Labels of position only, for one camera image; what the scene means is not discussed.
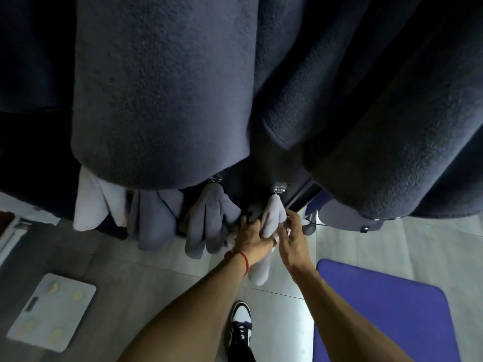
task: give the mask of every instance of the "purple mat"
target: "purple mat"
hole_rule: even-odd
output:
[[[355,310],[415,362],[459,362],[448,301],[435,286],[323,259],[317,270]],[[313,360],[329,362],[317,327]]]

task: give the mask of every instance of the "sneaker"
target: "sneaker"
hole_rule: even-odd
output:
[[[244,343],[250,347],[250,338],[252,336],[252,315],[250,309],[245,302],[237,302],[233,306],[231,313],[231,331],[228,347],[232,343]]]

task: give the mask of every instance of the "red string bracelet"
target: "red string bracelet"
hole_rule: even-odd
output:
[[[246,257],[245,254],[243,254],[243,252],[241,251],[238,251],[238,250],[228,250],[226,253],[225,253],[225,256],[224,258],[226,258],[227,256],[229,256],[230,254],[241,254],[244,258],[245,258],[245,263],[246,263],[246,272],[244,274],[244,277],[246,276],[246,274],[248,273],[248,270],[250,269],[250,264],[248,263],[248,258]]]

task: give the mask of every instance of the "forearm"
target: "forearm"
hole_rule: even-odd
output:
[[[245,270],[239,254],[222,261],[145,326],[119,361],[212,362]]]
[[[354,310],[314,267],[293,271],[332,362],[412,359],[378,328]]]

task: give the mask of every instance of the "pant leg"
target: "pant leg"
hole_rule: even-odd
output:
[[[228,348],[228,362],[256,362],[250,347],[243,343],[232,343]]]

